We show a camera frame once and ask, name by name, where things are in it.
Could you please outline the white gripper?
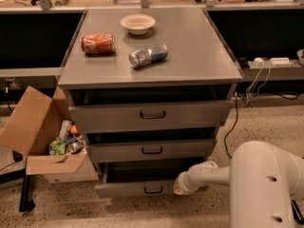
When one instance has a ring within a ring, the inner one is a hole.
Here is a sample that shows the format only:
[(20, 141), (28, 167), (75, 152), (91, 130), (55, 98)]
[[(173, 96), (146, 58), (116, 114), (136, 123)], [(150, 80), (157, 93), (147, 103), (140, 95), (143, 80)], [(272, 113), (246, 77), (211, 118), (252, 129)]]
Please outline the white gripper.
[(190, 195), (194, 192), (193, 183), (189, 180), (185, 172), (180, 173), (176, 178), (173, 191), (176, 195), (180, 196)]

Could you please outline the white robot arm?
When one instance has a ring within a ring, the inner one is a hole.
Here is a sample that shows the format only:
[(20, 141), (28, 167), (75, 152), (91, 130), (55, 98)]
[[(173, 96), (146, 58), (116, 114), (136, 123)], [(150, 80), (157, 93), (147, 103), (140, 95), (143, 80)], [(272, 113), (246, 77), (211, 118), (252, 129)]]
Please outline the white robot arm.
[(231, 164), (205, 161), (178, 175), (174, 193), (229, 187), (229, 228), (296, 228), (292, 202), (304, 199), (304, 159), (267, 142), (241, 144)]

